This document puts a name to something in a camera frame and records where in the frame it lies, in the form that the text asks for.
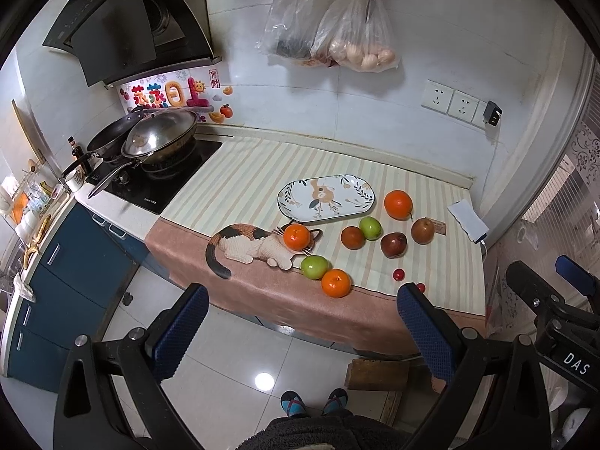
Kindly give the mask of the small brown label tag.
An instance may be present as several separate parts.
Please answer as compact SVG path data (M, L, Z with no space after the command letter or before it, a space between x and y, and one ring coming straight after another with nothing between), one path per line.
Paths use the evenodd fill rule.
M432 219L431 222L434 226L434 232L439 235L445 236L447 234L447 226L444 222L440 222L439 220Z

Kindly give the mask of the wooden stool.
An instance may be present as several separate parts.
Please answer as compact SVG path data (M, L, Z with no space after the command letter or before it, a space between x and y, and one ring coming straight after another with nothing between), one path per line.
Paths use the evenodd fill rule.
M345 386L355 391L386 392L379 420L391 426L396 420L407 386L410 364L407 361L380 361L355 358L348 364Z

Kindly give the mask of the black range hood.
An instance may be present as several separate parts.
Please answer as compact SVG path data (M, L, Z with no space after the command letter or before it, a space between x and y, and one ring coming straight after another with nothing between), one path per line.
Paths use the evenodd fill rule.
M207 0L67 0L43 45L74 56L88 86L221 61Z

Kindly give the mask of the dark soy sauce bottle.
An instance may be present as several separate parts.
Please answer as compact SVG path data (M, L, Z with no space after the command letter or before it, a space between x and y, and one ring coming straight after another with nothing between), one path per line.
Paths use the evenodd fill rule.
M71 146L73 160L78 162L78 166L82 170L83 175L88 176L93 173L92 166L90 165L90 155L83 151L83 147L76 142L72 136L69 137L68 143Z

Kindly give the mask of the black frying pan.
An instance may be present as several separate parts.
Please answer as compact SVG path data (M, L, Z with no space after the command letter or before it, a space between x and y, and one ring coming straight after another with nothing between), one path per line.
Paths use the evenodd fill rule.
M61 177L66 179L77 167L89 165L91 158L101 159L105 163L119 159L121 147L129 132L145 115L143 107L136 107L129 114L107 125L87 145L87 152L68 166Z

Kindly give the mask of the right blue slipper foot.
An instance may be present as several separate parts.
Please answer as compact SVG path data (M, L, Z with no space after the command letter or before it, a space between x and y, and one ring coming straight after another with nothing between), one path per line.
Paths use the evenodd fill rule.
M327 403L324 405L321 414L331 416L346 409L348 404L348 393L344 388L336 388L328 396Z

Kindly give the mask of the blue kitchen cabinet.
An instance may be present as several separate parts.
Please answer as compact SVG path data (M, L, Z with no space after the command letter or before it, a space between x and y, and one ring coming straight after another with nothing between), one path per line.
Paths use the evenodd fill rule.
M76 204L49 238L16 295L1 339L1 371L57 393L76 337L103 338L118 297L146 260L146 246Z

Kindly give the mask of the dark red apple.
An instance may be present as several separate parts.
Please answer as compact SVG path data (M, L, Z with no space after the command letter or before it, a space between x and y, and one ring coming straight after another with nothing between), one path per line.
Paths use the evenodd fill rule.
M380 240L383 255L393 259L403 256L408 248L408 240L403 232L390 232Z

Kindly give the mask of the large orange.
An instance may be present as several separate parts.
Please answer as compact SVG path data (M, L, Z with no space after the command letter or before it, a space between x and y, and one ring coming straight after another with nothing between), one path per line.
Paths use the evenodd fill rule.
M385 195L383 206L387 214L398 221L412 217L413 200L404 190L391 190Z

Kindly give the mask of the white wall socket panel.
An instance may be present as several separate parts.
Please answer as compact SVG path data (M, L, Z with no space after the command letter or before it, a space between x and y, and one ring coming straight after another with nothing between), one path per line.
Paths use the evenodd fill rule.
M421 100L421 107L448 117L485 129L488 122L484 118L487 103L471 94L427 79Z

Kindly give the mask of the small dark red fruit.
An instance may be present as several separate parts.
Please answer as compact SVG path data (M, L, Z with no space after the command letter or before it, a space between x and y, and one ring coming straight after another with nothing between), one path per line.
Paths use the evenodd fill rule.
M340 233L340 241L349 250L359 250L366 242L366 238L358 226L350 225Z

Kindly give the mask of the green apple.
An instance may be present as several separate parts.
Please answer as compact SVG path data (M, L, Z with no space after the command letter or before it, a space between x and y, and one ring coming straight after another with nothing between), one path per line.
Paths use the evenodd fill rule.
M383 234L381 223L372 216L362 217L359 222L359 229L368 241L377 240Z
M320 255L310 255L302 260L300 269L306 278L320 281L323 275L330 270L330 261Z

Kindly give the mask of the brown round fruit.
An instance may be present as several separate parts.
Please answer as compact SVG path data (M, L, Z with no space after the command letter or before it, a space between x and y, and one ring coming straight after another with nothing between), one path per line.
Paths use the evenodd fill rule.
M435 235L435 225L429 217L416 220L411 227L411 236L419 245L429 244Z

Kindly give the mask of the colourful wall sticker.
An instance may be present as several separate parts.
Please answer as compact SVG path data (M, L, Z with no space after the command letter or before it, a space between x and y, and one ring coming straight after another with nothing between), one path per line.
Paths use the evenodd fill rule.
M203 123L225 124L234 118L234 86L222 64L163 72L119 84L123 108L196 108Z

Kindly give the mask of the mandarin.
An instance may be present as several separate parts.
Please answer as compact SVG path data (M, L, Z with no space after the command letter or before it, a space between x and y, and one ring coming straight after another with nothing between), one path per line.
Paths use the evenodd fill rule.
M300 252L307 249L312 243L312 233L305 225L291 223L284 229L283 239L285 245L292 251Z
M331 269L320 280L323 292L335 299L344 298L352 290L351 277L341 269Z

